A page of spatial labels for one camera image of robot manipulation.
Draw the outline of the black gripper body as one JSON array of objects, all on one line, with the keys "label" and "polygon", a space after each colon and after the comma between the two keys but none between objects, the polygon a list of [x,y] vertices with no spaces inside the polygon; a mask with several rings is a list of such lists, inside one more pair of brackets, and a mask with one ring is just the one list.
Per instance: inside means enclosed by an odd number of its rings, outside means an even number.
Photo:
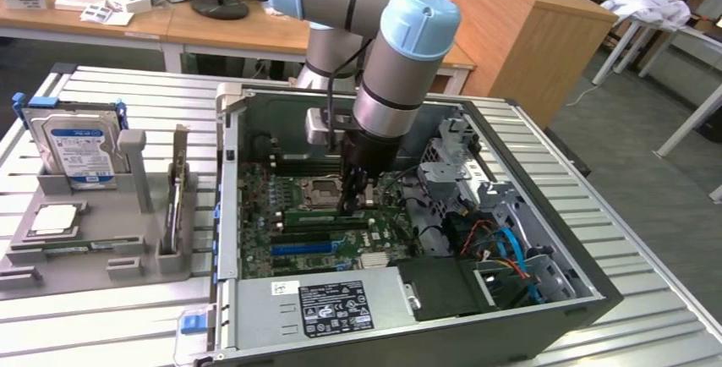
[{"label": "black gripper body", "polygon": [[348,130],[340,145],[341,172],[383,173],[396,160],[400,144],[400,137],[384,138],[365,130]]}]

